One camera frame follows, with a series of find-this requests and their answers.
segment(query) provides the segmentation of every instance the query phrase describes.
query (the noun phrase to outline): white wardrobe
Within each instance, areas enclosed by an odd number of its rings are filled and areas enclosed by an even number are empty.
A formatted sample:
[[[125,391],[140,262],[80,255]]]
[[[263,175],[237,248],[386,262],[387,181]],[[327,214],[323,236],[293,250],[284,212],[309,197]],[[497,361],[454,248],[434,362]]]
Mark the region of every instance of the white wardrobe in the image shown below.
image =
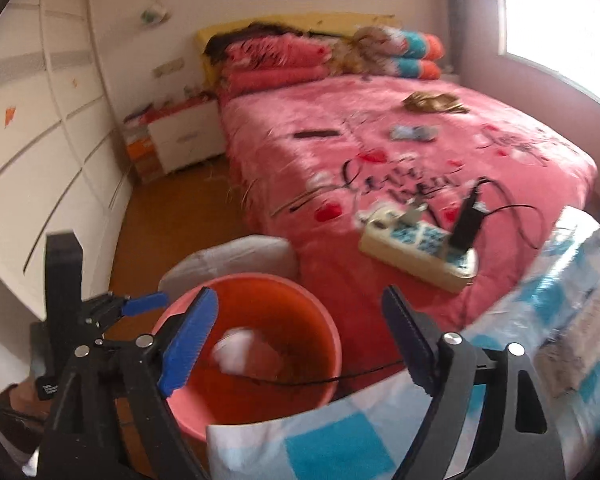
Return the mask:
[[[0,279],[38,318],[48,232],[80,240],[84,298],[107,290],[129,167],[88,0],[11,0],[0,16]]]

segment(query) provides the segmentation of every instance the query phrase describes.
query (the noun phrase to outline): power adapter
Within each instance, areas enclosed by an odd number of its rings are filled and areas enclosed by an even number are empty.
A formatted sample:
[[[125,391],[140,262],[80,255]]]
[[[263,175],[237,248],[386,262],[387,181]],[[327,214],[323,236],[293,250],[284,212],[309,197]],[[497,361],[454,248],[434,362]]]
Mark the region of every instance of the power adapter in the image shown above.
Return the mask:
[[[449,248],[458,254],[465,254],[474,246],[482,222],[489,214],[486,206],[478,201],[480,198],[479,186],[480,183],[476,184],[469,196],[462,201],[458,219],[448,240]]]

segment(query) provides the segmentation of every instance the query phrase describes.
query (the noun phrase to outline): drawer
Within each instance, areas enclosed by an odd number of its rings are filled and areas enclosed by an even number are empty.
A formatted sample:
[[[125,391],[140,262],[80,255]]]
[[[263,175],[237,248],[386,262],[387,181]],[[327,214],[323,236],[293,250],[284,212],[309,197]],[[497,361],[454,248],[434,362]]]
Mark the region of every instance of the drawer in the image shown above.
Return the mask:
[[[149,133],[155,144],[169,142],[190,134],[192,130],[203,130],[210,136],[222,136],[218,104],[215,101],[186,108],[149,124]]]
[[[169,142],[156,144],[155,149],[164,172],[170,173],[178,168],[224,153],[224,137],[189,129],[189,133],[173,138]]]

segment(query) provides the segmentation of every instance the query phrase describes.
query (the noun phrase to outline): wall socket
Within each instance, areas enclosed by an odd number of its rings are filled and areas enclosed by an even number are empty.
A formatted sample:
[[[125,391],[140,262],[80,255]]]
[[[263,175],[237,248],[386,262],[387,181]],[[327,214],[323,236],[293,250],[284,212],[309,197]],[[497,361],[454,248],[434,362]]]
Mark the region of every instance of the wall socket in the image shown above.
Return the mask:
[[[184,58],[179,57],[178,59],[174,59],[173,61],[169,61],[160,66],[154,68],[154,77],[161,78],[163,75],[173,74],[178,70],[182,70],[184,68]]]

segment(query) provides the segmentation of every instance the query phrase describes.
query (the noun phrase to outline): pink blanket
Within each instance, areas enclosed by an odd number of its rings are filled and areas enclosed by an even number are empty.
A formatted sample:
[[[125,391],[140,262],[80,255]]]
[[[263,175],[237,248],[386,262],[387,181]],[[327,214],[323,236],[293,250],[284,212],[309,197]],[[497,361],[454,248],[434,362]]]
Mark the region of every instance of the pink blanket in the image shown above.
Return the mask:
[[[400,103],[416,90],[454,92],[472,111],[412,114]],[[522,243],[510,211],[495,214],[476,242],[478,277],[451,294],[360,253],[361,212],[381,202],[404,203],[420,183],[449,229],[472,181],[484,175],[504,183],[517,203],[540,208],[549,229],[564,206],[584,206],[596,176],[590,156],[544,124],[442,81],[327,78],[236,98],[223,107],[222,120],[232,168],[248,190],[249,222],[296,248],[302,284],[340,331],[344,372],[397,357],[379,308],[387,285],[398,285],[442,330],[460,330],[510,290],[536,254]],[[429,143],[390,140],[396,124],[435,125],[440,134]],[[340,135],[294,137],[307,130]],[[495,209],[504,203],[492,188],[482,187],[482,199]],[[537,213],[519,212],[528,236],[545,240]],[[382,377],[365,376],[349,386]]]
[[[231,70],[311,68],[331,58],[331,47],[319,40],[293,34],[237,41],[224,52],[224,66]]]

